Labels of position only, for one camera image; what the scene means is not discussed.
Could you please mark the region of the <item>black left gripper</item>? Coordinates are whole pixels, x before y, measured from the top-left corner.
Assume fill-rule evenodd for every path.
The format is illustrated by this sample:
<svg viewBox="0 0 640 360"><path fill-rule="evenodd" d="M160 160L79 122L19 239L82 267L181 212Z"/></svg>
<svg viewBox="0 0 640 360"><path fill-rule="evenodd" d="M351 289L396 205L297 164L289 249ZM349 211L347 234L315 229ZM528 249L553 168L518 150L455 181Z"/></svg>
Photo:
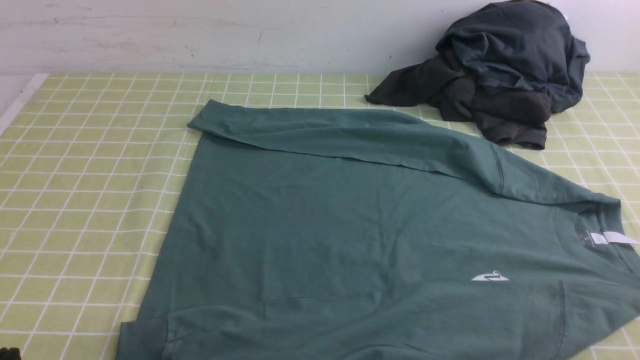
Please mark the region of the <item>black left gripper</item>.
<svg viewBox="0 0 640 360"><path fill-rule="evenodd" d="M0 349L0 360L22 360L21 351L16 347L2 347Z"/></svg>

